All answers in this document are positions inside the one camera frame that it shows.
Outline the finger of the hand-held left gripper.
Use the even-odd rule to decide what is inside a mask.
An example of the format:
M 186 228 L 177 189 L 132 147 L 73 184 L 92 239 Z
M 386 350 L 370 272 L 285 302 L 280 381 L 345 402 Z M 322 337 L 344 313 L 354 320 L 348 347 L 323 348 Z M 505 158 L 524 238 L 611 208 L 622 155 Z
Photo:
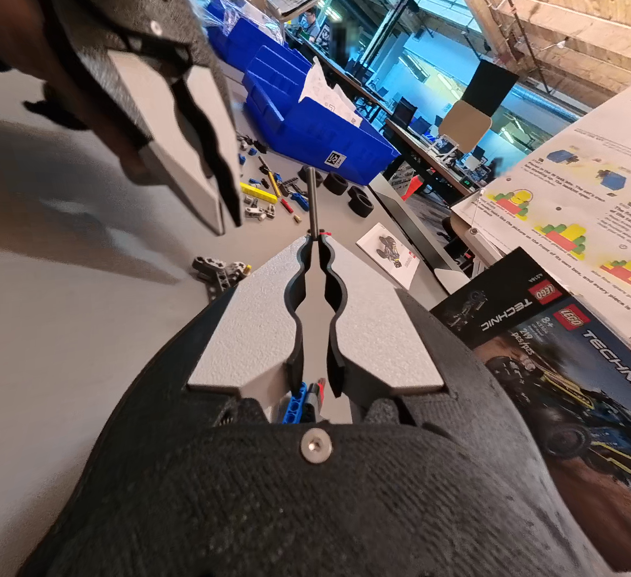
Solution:
M 200 222 L 213 234 L 224 235 L 222 203 L 178 124 L 167 80 L 137 55 L 109 51 L 108 56 L 148 129 L 148 144 L 140 151 L 143 160 Z
M 178 125 L 200 160 L 206 187 L 218 211 L 227 210 L 233 225 L 243 222 L 239 159 L 231 101 L 222 73 L 192 65 L 170 86 Z

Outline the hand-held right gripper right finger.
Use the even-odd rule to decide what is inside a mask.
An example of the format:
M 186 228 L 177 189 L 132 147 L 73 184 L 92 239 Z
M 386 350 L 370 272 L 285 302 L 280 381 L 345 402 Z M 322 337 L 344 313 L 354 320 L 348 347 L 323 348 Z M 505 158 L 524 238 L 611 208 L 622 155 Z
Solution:
M 443 392 L 445 381 L 413 321 L 417 302 L 334 238 L 321 235 L 328 323 L 324 402 L 329 422 L 355 422 L 380 399 Z

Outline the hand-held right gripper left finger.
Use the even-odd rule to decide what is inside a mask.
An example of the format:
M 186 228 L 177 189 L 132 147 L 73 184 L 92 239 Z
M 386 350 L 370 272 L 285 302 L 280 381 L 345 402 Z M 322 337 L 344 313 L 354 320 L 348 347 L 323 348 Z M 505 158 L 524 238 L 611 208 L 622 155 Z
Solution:
M 218 322 L 187 382 L 195 390 L 256 399 L 266 410 L 297 393 L 312 239 L 299 237 L 227 293 Z

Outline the thin grey lego axle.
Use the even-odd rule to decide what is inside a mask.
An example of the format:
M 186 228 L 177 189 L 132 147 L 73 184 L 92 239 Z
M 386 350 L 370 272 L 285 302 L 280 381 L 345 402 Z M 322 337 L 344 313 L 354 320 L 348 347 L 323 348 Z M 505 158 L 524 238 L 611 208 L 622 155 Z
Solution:
M 307 189 L 309 194 L 309 217 L 310 217 L 310 233 L 313 241 L 319 239 L 319 220 L 317 211 L 317 178 L 316 170 L 312 166 L 305 169 Z

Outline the grey lego beam assembly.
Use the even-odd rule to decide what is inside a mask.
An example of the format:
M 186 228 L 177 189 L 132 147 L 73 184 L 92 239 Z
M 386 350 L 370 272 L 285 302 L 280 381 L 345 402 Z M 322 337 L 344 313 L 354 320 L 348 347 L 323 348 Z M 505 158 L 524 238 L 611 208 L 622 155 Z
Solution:
M 252 266 L 241 261 L 227 263 L 221 259 L 197 256 L 191 264 L 195 278 L 206 287 L 210 303 L 235 287 L 252 272 Z

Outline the blue lego beam piece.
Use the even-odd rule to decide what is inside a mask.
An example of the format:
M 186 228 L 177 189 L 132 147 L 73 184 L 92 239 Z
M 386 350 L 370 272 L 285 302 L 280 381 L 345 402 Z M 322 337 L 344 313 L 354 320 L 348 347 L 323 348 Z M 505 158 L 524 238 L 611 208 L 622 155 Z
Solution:
M 282 424 L 297 424 L 301 423 L 304 403 L 308 393 L 309 387 L 306 382 L 302 382 L 298 395 L 290 397 L 285 408 L 281 423 Z

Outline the closed lego instruction booklet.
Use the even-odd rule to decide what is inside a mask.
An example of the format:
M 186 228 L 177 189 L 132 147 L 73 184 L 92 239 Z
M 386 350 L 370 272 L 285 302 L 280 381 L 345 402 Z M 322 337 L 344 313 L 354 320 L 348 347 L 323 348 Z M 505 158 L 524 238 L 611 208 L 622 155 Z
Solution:
M 402 288 L 409 290 L 421 261 L 414 250 L 381 223 L 360 237 L 356 245 Z

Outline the pile of loose lego pieces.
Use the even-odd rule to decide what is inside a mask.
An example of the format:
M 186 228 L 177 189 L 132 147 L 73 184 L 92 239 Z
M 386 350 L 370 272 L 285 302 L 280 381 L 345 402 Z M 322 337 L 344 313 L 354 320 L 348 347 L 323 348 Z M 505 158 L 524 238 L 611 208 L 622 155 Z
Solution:
M 241 182 L 253 185 L 278 196 L 276 204 L 269 204 L 257 198 L 242 194 L 244 216 L 265 221 L 276 217 L 276 210 L 287 212 L 297 224 L 302 221 L 302 213 L 309 210 L 309 194 L 305 186 L 298 184 L 298 178 L 284 178 L 274 171 L 266 158 L 266 147 L 248 134 L 237 135 Z

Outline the lego set box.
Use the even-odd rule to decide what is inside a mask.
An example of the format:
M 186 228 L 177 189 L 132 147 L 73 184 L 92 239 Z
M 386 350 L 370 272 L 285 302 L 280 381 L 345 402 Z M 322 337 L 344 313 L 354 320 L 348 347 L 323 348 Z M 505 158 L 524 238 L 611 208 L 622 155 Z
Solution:
M 630 575 L 630 347 L 518 248 L 432 309 L 517 407 L 581 529 Z

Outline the person's left hand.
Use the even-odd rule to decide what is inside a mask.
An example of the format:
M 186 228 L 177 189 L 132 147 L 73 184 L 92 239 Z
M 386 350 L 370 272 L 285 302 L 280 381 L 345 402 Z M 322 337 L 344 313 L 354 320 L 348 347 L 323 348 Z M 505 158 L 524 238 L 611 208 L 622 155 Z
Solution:
M 132 141 L 66 73 L 45 38 L 44 21 L 38 0 L 1 0 L 1 62 L 49 84 L 65 109 L 118 157 L 131 182 L 141 186 L 159 184 Z

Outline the blue plastic storage bin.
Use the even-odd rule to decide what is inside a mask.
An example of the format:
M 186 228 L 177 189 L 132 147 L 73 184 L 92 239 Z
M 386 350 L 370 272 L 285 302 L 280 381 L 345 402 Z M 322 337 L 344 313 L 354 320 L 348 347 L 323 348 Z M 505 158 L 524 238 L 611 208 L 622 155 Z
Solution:
M 287 43 L 281 45 L 273 41 L 244 20 L 236 24 L 229 36 L 224 36 L 209 28 L 212 20 L 207 9 L 204 16 L 204 28 L 212 48 L 221 60 L 240 71 L 247 69 L 251 60 L 263 46 L 279 54 L 289 48 Z

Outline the blue tagged storage bin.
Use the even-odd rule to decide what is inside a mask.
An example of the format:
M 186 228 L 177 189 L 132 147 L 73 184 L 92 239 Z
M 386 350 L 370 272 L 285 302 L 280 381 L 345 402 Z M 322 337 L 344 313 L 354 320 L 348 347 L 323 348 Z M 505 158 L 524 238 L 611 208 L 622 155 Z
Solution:
M 259 48 L 242 80 L 245 109 L 273 151 L 365 186 L 398 156 L 363 117 L 352 122 L 334 104 L 303 94 L 308 74 L 268 45 Z

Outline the white folded paper sheet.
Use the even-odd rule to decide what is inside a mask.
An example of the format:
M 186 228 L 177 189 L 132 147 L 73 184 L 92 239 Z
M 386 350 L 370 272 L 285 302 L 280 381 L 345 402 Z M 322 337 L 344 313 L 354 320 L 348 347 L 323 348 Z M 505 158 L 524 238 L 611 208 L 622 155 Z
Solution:
M 312 99 L 338 117 L 341 117 L 355 128 L 359 128 L 363 117 L 359 115 L 354 103 L 344 94 L 338 84 L 333 88 L 327 85 L 324 71 L 317 57 L 305 78 L 302 93 L 298 102 Z

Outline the black office chair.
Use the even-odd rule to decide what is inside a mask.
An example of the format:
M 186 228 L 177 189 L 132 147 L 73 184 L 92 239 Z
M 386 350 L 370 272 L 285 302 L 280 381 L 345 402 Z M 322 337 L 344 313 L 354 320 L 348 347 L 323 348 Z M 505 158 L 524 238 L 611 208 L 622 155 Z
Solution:
M 408 128 L 413 121 L 417 109 L 417 106 L 413 105 L 406 98 L 401 97 L 396 103 L 392 113 L 392 121 L 401 128 Z

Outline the black upright panel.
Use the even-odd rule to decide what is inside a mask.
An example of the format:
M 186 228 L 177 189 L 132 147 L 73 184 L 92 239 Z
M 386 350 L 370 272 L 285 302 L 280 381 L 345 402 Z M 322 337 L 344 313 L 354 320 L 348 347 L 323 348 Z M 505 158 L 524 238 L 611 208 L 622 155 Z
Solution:
M 518 80 L 518 74 L 488 60 L 480 60 L 461 100 L 492 117 Z

